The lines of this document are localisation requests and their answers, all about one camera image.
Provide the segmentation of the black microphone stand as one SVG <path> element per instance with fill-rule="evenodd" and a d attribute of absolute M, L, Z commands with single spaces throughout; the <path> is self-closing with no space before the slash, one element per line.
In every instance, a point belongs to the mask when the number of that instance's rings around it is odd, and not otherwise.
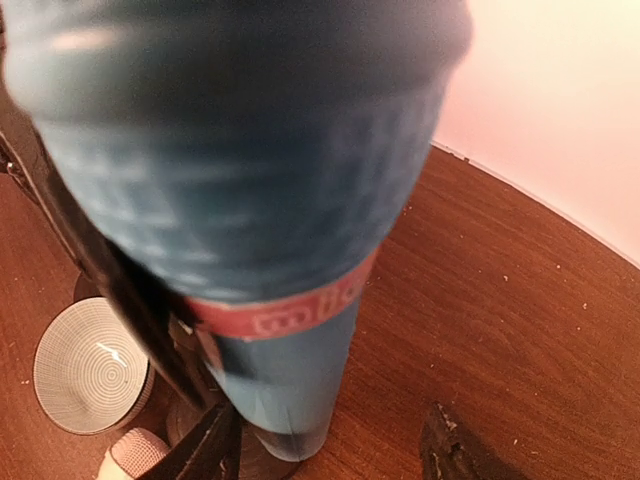
<path fill-rule="evenodd" d="M 13 176 L 44 212 L 74 263 L 111 302 L 151 363 L 180 395 L 168 417 L 167 431 L 175 441 L 170 452 L 210 408 L 230 401 L 196 359 L 194 342 L 173 338 L 177 323 L 167 290 L 90 222 L 64 185 L 32 121 L 6 92 L 1 94 L 1 152 L 7 158 L 2 172 Z M 289 479 L 298 467 L 297 462 L 269 454 L 240 417 L 238 479 Z"/>

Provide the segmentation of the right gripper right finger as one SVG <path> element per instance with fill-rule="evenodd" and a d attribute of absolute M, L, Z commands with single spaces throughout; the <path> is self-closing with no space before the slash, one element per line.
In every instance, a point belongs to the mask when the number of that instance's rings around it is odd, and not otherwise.
<path fill-rule="evenodd" d="M 527 479 L 439 402 L 428 409 L 419 452 L 424 480 Z"/>

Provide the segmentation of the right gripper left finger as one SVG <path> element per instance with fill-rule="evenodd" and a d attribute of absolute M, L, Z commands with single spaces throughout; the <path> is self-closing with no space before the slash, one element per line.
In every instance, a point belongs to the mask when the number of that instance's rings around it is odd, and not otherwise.
<path fill-rule="evenodd" d="M 240 416 L 229 403 L 210 408 L 143 480 L 237 480 L 240 472 Z"/>

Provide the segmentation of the blue toy microphone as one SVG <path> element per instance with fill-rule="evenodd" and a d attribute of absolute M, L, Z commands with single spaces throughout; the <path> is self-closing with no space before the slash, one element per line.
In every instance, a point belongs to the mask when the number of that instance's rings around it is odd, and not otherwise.
<path fill-rule="evenodd" d="M 5 84 L 95 227 L 181 297 L 275 457 L 328 433 L 464 1 L 6 1 Z"/>

